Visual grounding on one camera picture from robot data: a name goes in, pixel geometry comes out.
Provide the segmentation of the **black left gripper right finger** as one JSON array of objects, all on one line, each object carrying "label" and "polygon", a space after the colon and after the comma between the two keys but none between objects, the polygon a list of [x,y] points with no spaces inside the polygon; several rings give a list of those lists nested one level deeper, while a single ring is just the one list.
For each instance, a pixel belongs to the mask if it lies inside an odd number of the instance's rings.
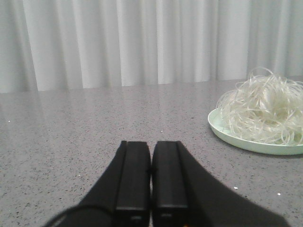
[{"label": "black left gripper right finger", "polygon": [[152,159],[155,227],[287,227],[207,172],[180,141],[159,141]]}]

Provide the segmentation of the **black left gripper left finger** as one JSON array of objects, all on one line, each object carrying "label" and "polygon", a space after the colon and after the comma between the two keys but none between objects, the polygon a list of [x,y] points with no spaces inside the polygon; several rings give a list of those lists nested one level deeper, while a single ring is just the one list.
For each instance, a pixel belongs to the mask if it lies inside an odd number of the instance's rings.
[{"label": "black left gripper left finger", "polygon": [[150,222],[151,157],[146,142],[122,141],[116,154],[78,205],[48,227],[147,227]]}]

